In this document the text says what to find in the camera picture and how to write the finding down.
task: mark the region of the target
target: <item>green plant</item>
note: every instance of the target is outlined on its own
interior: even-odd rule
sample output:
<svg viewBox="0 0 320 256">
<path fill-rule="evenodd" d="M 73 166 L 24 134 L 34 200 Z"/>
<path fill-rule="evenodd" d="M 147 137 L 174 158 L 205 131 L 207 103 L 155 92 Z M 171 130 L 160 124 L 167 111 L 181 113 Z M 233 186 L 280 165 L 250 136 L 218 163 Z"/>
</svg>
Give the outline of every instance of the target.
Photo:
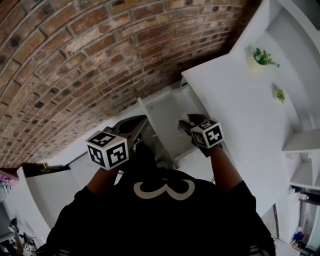
<svg viewBox="0 0 320 256">
<path fill-rule="evenodd" d="M 266 50 L 261 51 L 259 48 L 256 48 L 255 52 L 253 53 L 255 61 L 260 65 L 276 65 L 279 68 L 280 64 L 274 62 L 270 56 L 271 54 L 267 53 Z"/>
<path fill-rule="evenodd" d="M 281 101 L 282 104 L 286 101 L 284 91 L 281 90 L 280 88 L 276 90 L 276 96 L 278 100 Z"/>
</svg>

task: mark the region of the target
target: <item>black t-shirt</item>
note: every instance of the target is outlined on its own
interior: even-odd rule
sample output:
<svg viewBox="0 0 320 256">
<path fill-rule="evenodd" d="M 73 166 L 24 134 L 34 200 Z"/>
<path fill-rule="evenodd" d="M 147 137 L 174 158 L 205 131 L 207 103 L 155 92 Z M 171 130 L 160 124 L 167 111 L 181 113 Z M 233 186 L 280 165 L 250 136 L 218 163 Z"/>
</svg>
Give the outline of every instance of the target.
<svg viewBox="0 0 320 256">
<path fill-rule="evenodd" d="M 70 255 L 276 255 L 244 182 L 228 194 L 181 171 L 126 172 L 103 196 L 84 188 L 47 246 Z"/>
</svg>

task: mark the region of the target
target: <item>forearm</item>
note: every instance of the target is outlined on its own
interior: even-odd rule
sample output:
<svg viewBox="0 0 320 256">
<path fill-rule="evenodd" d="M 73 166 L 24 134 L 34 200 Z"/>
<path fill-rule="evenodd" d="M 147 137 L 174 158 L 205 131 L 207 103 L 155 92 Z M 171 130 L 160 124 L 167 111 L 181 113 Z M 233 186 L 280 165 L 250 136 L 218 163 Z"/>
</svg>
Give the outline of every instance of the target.
<svg viewBox="0 0 320 256">
<path fill-rule="evenodd" d="M 227 193 L 238 185 L 242 181 L 242 178 L 225 151 L 220 146 L 210 148 L 209 154 L 215 184 L 223 192 Z"/>
<path fill-rule="evenodd" d="M 100 168 L 88 183 L 87 188 L 96 195 L 103 194 L 115 185 L 119 170 L 119 167 L 109 171 Z"/>
</svg>

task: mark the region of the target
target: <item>white number 3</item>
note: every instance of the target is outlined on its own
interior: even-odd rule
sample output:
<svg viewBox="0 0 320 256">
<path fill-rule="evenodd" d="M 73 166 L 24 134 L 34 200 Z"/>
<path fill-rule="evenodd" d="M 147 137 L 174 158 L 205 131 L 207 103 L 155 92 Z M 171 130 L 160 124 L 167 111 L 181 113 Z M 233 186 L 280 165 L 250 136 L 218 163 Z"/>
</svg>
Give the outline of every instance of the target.
<svg viewBox="0 0 320 256">
<path fill-rule="evenodd" d="M 193 194 L 193 192 L 195 191 L 195 183 L 189 179 L 181 179 L 181 181 L 184 181 L 189 185 L 188 190 L 184 193 L 175 192 L 167 184 L 163 185 L 161 188 L 157 189 L 156 191 L 144 192 L 141 190 L 141 185 L 143 184 L 143 182 L 137 182 L 136 184 L 134 184 L 133 191 L 139 198 L 142 198 L 142 199 L 156 198 L 157 196 L 160 196 L 162 193 L 167 192 L 173 199 L 183 201 Z"/>
</svg>

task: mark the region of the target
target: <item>arched brick ceiling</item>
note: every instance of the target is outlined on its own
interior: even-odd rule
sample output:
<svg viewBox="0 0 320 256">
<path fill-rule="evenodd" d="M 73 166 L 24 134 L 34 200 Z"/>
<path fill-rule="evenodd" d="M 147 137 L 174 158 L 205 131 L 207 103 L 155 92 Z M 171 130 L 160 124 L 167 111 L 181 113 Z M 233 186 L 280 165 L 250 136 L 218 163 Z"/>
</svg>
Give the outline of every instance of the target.
<svg viewBox="0 0 320 256">
<path fill-rule="evenodd" d="M 260 1 L 247 2 L 0 0 L 0 167 L 53 157 L 228 52 Z"/>
</svg>

